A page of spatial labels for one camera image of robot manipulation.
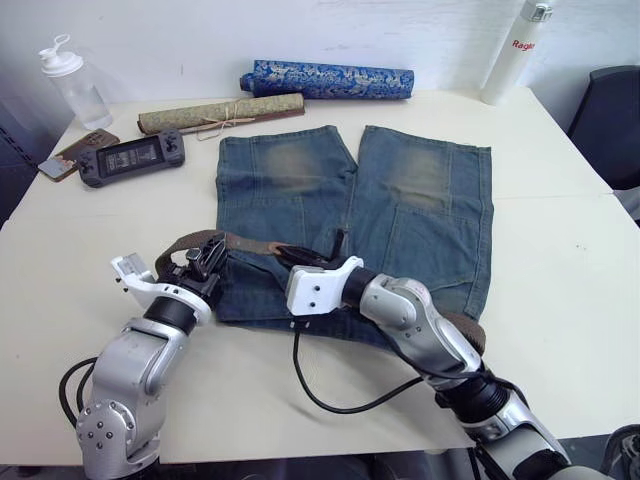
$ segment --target phone case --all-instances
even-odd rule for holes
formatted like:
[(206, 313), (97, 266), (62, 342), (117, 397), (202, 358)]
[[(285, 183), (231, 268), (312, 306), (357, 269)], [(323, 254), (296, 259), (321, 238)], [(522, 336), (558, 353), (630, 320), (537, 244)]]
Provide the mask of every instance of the phone case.
[(115, 135), (99, 128), (82, 137), (73, 145), (52, 155), (40, 165), (38, 169), (54, 182), (59, 182), (75, 172), (75, 157), (86, 148), (99, 149), (120, 143)]

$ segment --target brown belt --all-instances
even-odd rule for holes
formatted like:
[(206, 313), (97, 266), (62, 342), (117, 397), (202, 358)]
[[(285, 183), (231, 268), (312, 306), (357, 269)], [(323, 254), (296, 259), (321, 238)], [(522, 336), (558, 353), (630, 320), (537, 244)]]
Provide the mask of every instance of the brown belt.
[[(240, 237), (234, 233), (223, 232), (222, 230), (201, 230), (180, 237), (173, 245), (162, 252), (156, 260), (156, 272), (161, 274), (166, 271), (172, 263), (171, 255), (173, 253), (199, 247), (221, 233), (225, 234), (225, 245), (230, 250), (277, 256), (280, 254), (277, 247), (286, 245), (285, 243), (279, 242), (259, 242), (257, 240)], [(480, 325), (461, 313), (442, 312), (442, 315), (460, 330), (460, 333), (464, 335), (480, 355), (484, 353), (486, 335)]]

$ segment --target table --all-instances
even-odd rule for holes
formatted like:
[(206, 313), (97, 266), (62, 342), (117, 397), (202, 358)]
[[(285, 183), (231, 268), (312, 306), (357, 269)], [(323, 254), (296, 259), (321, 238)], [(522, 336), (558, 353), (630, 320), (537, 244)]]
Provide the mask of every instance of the table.
[[(109, 131), (140, 136), (144, 111), (211, 100), (113, 105)], [(352, 153), (365, 124), (493, 148), (493, 277), (481, 323), (485, 355), (518, 383), (558, 437), (607, 433), (640, 418), (640, 235), (529, 89), (504, 107), (468, 92), (400, 102), (308, 101), (301, 117), (185, 137), (183, 167), (92, 190), (77, 174), (39, 175), (0, 232), (0, 464), (79, 464), (56, 389), (142, 310), (109, 261), (137, 251), (152, 265), (175, 238), (216, 218), (218, 141), (337, 125)], [(73, 122), (57, 149), (85, 134)], [(165, 462), (438, 449), (469, 442), (418, 385), (372, 411), (336, 416), (304, 395), (288, 333), (200, 328), (168, 389)], [(363, 403), (412, 377), (364, 345), (303, 338), (316, 393)]]

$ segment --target white thermos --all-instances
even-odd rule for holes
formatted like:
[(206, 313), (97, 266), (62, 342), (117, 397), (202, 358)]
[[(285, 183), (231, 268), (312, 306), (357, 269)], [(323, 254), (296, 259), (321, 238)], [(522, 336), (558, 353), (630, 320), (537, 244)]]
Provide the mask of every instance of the white thermos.
[(84, 60), (73, 52), (58, 53), (60, 45), (70, 39), (70, 35), (58, 35), (53, 39), (52, 48), (39, 52), (42, 72), (58, 87), (85, 128), (95, 130), (107, 127), (113, 119), (91, 79), (91, 73), (84, 65)]
[(505, 94), (515, 85), (535, 49), (542, 26), (552, 11), (548, 3), (525, 1), (480, 92), (483, 102), (499, 105)]

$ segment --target denim jeans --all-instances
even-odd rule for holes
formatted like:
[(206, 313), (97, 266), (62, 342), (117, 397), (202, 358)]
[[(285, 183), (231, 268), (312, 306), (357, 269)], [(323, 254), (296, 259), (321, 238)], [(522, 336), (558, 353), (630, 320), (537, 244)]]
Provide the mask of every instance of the denim jeans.
[[(491, 151), (367, 126), (359, 163), (325, 126), (220, 143), (217, 228), (247, 238), (341, 254), (411, 277), (438, 310), (478, 320), (491, 275)], [(290, 328), (289, 272), (272, 256), (230, 254), (219, 320)], [(351, 309), (297, 317), (305, 332), (382, 346)]]

